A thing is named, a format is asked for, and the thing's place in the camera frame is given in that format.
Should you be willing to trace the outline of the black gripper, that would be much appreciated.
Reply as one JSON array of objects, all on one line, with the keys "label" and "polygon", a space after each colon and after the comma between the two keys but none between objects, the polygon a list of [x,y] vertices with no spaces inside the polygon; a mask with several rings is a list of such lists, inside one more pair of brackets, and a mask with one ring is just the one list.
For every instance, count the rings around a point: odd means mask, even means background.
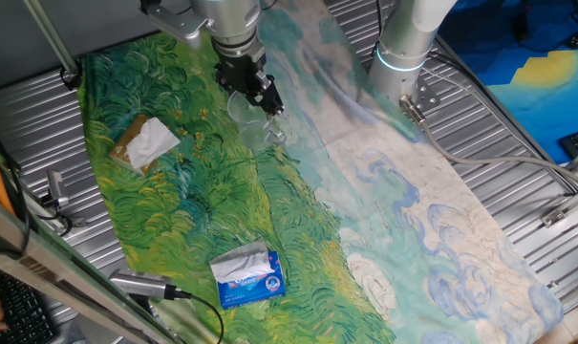
[{"label": "black gripper", "polygon": [[219,57],[215,77],[223,88],[230,93],[237,91],[245,94],[249,103],[259,103],[271,116],[278,116],[284,111],[274,77],[264,72],[267,61],[261,42],[229,46],[216,41],[215,52]]}]

